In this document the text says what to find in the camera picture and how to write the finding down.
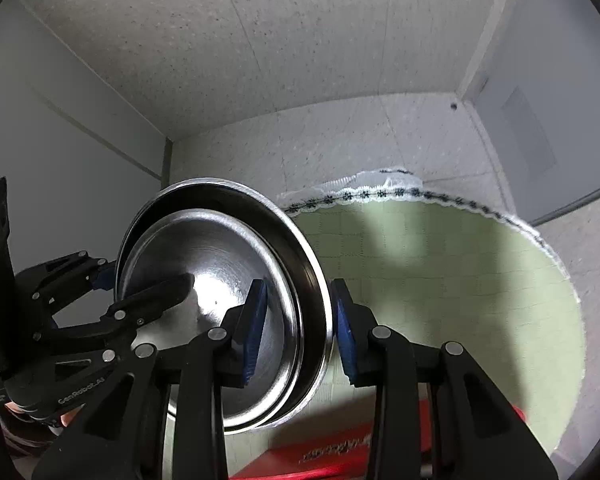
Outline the person's left hand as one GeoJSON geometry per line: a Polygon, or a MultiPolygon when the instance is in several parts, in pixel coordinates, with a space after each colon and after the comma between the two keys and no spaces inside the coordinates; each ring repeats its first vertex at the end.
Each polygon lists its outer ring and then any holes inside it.
{"type": "Polygon", "coordinates": [[[9,451],[17,457],[41,456],[68,427],[82,405],[60,415],[59,425],[33,419],[15,403],[0,404],[0,419],[9,451]]]}

